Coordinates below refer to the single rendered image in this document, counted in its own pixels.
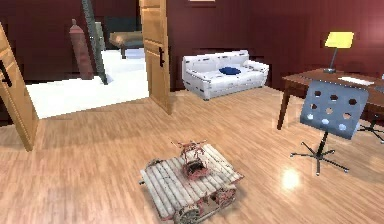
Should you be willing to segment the white sofa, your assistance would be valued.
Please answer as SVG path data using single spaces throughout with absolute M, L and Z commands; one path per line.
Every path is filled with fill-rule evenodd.
M 222 74 L 219 69 L 234 67 L 241 70 L 237 75 Z M 188 91 L 203 100 L 244 91 L 265 85 L 269 65 L 253 61 L 247 50 L 184 56 L 182 80 Z

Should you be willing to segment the white paper sheet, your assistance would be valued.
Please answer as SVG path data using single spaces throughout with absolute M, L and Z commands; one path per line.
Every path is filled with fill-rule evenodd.
M 374 82 L 372 82 L 372 81 L 367 81 L 364 79 L 359 79 L 359 78 L 354 78 L 354 77 L 349 77 L 349 76 L 340 77 L 338 79 L 342 80 L 342 81 L 346 81 L 346 82 L 364 85 L 364 86 L 370 86 L 370 85 L 374 84 Z

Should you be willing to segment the blue perforated office chair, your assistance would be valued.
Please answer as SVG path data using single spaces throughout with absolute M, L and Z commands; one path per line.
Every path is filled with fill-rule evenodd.
M 291 157 L 312 157 L 316 160 L 316 175 L 320 175 L 320 162 L 325 161 L 349 172 L 347 167 L 325 158 L 334 150 L 324 152 L 328 134 L 351 140 L 359 128 L 359 120 L 367 103 L 369 93 L 366 89 L 337 84 L 321 80 L 313 80 L 307 90 L 302 107 L 300 122 L 307 126 L 322 130 L 324 136 L 317 151 L 302 142 L 310 154 L 292 152 Z

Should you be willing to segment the brown cushioned bench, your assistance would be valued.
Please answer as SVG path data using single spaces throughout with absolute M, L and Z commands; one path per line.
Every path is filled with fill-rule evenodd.
M 142 48 L 143 34 L 141 31 L 132 32 L 112 32 L 109 36 L 109 42 L 120 49 L 121 57 L 126 58 L 127 49 Z

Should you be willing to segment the dark red tall post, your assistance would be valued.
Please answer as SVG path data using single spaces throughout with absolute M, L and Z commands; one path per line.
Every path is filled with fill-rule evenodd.
M 94 73 L 88 46 L 85 40 L 85 34 L 83 29 L 77 25 L 77 21 L 75 19 L 72 19 L 72 26 L 70 27 L 69 34 L 80 77 L 83 80 L 92 80 Z

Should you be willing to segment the pale log raft table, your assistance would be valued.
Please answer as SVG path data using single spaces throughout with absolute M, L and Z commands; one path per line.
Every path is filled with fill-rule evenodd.
M 193 181 L 182 171 L 184 159 L 154 159 L 140 171 L 140 182 L 147 187 L 161 220 L 174 224 L 200 224 L 231 205 L 236 184 L 243 178 L 212 145 L 203 143 L 199 155 L 209 174 Z

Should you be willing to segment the yellow shade table lamp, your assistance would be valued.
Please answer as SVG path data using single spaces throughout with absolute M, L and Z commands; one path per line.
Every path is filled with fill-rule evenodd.
M 324 46 L 333 48 L 333 56 L 327 68 L 324 69 L 325 73 L 333 74 L 336 72 L 334 62 L 339 49 L 350 49 L 353 43 L 354 33 L 350 31 L 332 31 L 328 34 Z

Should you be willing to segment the blue cushion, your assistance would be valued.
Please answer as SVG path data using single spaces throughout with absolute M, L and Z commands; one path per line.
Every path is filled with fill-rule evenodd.
M 219 71 L 225 75 L 237 75 L 241 73 L 241 70 L 234 67 L 223 67 L 223 68 L 220 68 Z

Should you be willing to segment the black star chair base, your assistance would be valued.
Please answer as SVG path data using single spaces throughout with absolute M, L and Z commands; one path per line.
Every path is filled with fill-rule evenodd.
M 374 114 L 374 118 L 370 122 L 370 125 L 369 126 L 360 125 L 360 128 L 358 129 L 358 131 L 370 132 L 380 140 L 380 144 L 384 144 L 384 138 L 379 135 L 380 133 L 384 133 L 384 131 L 378 130 L 375 128 L 375 125 L 377 124 L 378 119 L 379 119 L 379 115 Z

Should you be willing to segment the light wooden room door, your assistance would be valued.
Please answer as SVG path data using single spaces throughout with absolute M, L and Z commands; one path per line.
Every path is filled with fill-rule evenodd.
M 149 97 L 167 114 L 170 114 L 170 69 L 166 0 L 139 0 L 139 6 Z M 163 59 L 165 63 L 163 67 L 159 66 L 159 47 L 162 47 L 164 51 Z
M 1 23 L 0 60 L 3 61 L 12 81 L 12 87 L 3 83 L 1 81 L 3 74 L 0 71 L 0 98 L 5 104 L 25 149 L 32 151 L 39 118 Z

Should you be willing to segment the dark green leaning ladder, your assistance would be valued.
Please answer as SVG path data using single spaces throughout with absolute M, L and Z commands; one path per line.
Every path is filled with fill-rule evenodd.
M 82 2 L 85 20 L 87 23 L 89 40 L 92 47 L 97 75 L 100 77 L 102 83 L 104 85 L 107 85 L 108 81 L 107 81 L 107 76 L 105 74 L 104 64 L 102 61 L 100 38 L 96 30 L 96 21 L 94 17 L 92 2 L 91 0 L 81 0 L 81 2 Z

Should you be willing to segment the brown wooden desk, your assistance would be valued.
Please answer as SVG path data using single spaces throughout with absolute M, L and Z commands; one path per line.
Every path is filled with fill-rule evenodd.
M 341 77 L 352 77 L 369 81 L 371 82 L 371 85 L 364 86 L 357 83 L 343 81 L 341 80 Z M 372 121 L 374 119 L 374 114 L 376 114 L 378 116 L 378 125 L 384 127 L 384 93 L 376 90 L 377 86 L 384 87 L 383 79 L 364 76 L 356 73 L 346 73 L 343 71 L 337 71 L 336 73 L 328 74 L 324 73 L 323 69 L 320 68 L 312 71 L 285 76 L 283 77 L 283 80 L 285 83 L 285 89 L 281 102 L 280 114 L 277 121 L 278 130 L 280 130 L 283 126 L 290 96 L 304 97 L 312 80 L 324 80 L 343 85 L 350 85 L 353 87 L 365 88 L 369 93 L 369 97 L 362 115 L 362 119 L 366 121 Z

